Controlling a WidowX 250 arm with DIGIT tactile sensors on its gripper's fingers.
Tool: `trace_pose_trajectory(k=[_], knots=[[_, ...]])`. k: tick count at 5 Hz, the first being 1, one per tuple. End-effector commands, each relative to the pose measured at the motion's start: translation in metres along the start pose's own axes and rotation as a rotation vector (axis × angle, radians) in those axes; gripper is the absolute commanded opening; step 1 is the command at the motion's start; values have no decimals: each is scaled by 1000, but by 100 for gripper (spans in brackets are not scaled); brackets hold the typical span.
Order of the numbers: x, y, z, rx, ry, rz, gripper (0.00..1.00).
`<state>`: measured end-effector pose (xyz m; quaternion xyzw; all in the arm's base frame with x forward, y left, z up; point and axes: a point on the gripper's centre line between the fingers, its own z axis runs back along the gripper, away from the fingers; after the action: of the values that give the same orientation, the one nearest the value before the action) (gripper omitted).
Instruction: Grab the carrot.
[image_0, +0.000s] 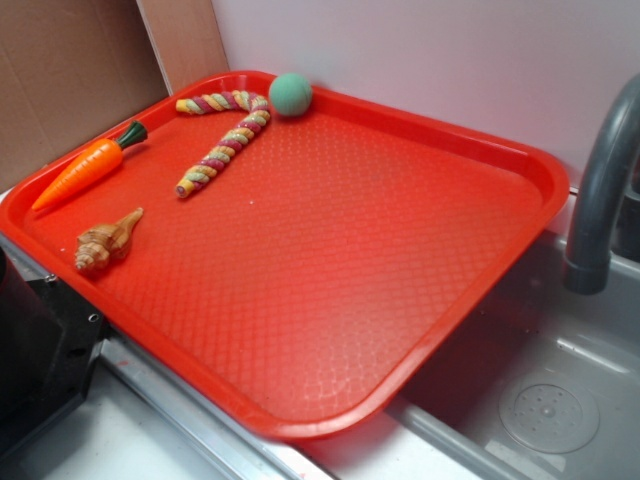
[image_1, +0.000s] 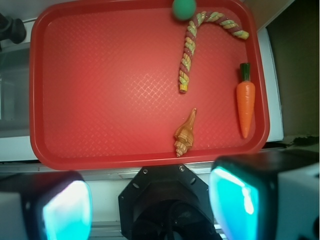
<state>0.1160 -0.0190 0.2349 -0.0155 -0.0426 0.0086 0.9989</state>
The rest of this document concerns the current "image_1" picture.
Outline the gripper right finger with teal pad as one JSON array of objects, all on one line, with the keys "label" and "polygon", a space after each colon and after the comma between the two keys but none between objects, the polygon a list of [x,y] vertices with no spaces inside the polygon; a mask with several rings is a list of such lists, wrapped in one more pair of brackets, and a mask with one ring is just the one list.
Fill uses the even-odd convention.
[{"label": "gripper right finger with teal pad", "polygon": [[317,240],[320,156],[291,149],[218,157],[209,175],[213,215],[229,240]]}]

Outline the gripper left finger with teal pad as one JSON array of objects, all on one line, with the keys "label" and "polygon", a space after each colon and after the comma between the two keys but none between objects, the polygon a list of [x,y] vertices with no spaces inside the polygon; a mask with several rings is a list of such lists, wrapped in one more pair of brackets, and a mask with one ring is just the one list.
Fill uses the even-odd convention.
[{"label": "gripper left finger with teal pad", "polygon": [[0,180],[2,240],[87,240],[89,185],[76,171],[18,173]]}]

